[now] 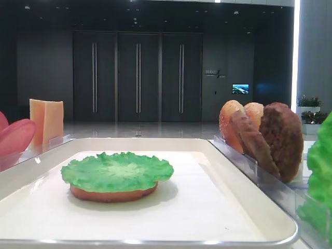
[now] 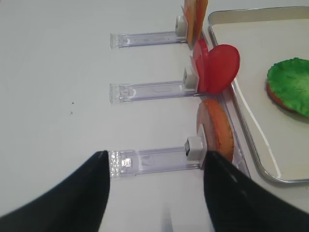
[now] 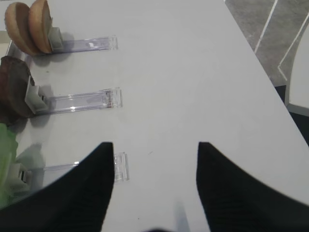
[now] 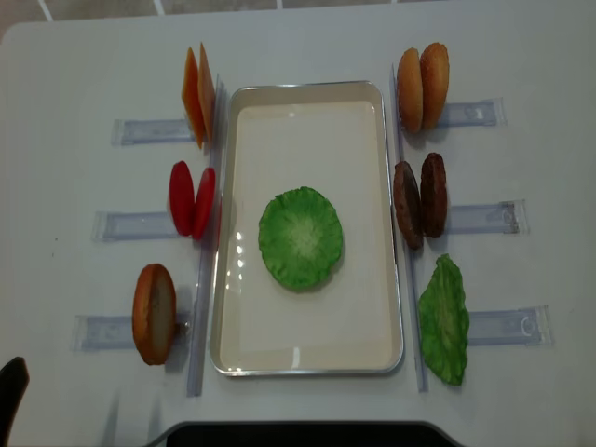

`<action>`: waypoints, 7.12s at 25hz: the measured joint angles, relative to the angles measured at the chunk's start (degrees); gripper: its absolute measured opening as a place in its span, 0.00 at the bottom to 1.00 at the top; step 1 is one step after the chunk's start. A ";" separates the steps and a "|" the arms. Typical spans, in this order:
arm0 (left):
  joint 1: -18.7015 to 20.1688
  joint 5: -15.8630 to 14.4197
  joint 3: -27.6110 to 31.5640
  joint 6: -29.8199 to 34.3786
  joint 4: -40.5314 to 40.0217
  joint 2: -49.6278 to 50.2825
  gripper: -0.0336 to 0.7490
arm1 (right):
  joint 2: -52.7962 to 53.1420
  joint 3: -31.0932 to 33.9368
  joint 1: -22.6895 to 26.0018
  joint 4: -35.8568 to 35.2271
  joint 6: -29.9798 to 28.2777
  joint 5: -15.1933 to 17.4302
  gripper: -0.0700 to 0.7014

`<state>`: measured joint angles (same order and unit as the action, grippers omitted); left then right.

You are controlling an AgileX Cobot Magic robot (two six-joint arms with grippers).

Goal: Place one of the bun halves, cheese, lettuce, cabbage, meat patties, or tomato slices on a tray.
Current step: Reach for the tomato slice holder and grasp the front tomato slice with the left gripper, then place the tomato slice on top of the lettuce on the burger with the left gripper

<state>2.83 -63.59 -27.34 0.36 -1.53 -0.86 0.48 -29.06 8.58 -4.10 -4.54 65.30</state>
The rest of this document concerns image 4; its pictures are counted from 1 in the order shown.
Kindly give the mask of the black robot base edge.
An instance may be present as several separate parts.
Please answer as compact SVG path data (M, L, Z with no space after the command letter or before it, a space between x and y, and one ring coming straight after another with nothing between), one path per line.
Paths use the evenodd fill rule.
M455 446L438 429L415 423L251 422L176 427L159 446Z

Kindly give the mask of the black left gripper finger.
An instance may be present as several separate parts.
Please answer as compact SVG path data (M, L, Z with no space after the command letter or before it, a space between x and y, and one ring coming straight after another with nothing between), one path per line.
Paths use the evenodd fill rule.
M30 375L23 357L15 357L1 370L0 431L2 446L8 446L10 430L29 381Z

